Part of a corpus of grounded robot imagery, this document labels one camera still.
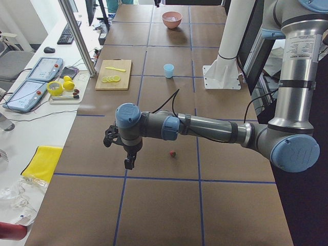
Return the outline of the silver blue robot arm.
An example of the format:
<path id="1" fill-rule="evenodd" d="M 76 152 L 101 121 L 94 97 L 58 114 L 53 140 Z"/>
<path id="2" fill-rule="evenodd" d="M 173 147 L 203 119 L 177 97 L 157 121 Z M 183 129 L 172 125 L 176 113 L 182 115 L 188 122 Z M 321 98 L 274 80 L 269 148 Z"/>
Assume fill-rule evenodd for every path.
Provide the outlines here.
<path id="1" fill-rule="evenodd" d="M 263 37 L 285 39 L 275 115 L 267 125 L 237 124 L 162 110 L 141 112 L 138 106 L 126 103 L 116 109 L 115 125 L 105 132 L 104 145 L 123 146 L 129 170 L 134 168 L 144 137 L 175 140 L 181 134 L 238 143 L 286 172 L 305 171 L 320 155 L 309 113 L 326 30 L 327 1 L 265 1 Z"/>

